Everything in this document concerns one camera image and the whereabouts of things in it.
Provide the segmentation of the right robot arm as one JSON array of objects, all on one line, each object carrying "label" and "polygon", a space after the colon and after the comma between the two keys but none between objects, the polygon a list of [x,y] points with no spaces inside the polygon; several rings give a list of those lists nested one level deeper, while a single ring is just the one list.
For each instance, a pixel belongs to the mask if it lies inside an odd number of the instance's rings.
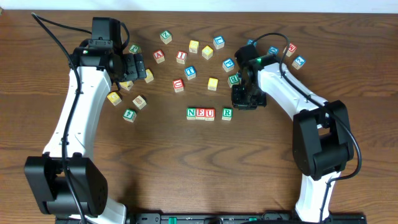
[{"label": "right robot arm", "polygon": [[259,55],[254,45],[234,55],[239,83],[232,86],[234,108],[254,110],[273,98],[293,122],[292,153],[302,172],[298,219],[316,223],[329,217],[328,204],[335,180],[354,156],[346,106],[328,102],[300,83],[273,54]]}]

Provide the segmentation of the green letter R block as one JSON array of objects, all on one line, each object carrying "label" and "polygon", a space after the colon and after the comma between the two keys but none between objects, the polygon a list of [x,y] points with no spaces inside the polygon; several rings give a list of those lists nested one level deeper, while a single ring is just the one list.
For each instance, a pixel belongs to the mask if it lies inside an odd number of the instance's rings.
[{"label": "green letter R block", "polygon": [[231,108],[223,108],[222,110],[222,120],[231,121],[233,117],[233,110]]}]

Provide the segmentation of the red letter E block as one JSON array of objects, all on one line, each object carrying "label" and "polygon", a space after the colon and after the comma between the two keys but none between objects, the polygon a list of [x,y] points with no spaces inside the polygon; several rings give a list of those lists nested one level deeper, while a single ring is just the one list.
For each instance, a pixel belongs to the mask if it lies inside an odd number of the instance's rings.
[{"label": "red letter E block", "polygon": [[201,119],[205,120],[205,108],[197,108],[196,109],[196,114],[195,114],[195,119]]}]

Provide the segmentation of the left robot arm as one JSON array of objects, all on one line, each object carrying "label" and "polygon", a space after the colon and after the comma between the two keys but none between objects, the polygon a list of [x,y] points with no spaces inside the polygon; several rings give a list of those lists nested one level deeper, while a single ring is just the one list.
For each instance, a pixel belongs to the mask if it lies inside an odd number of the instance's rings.
[{"label": "left robot arm", "polygon": [[129,223],[127,207],[108,196],[93,162],[101,109],[113,85],[146,77],[141,54],[125,53],[124,23],[94,17],[89,37],[67,54],[70,81],[57,127],[40,156],[30,156],[25,177],[39,210],[57,223]]}]

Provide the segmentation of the green letter N block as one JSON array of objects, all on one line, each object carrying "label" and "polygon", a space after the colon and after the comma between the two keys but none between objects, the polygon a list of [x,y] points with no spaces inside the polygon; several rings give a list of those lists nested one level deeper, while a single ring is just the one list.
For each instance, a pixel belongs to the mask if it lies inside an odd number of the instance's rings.
[{"label": "green letter N block", "polygon": [[196,109],[195,108],[187,108],[187,119],[191,119],[191,120],[196,119]]}]

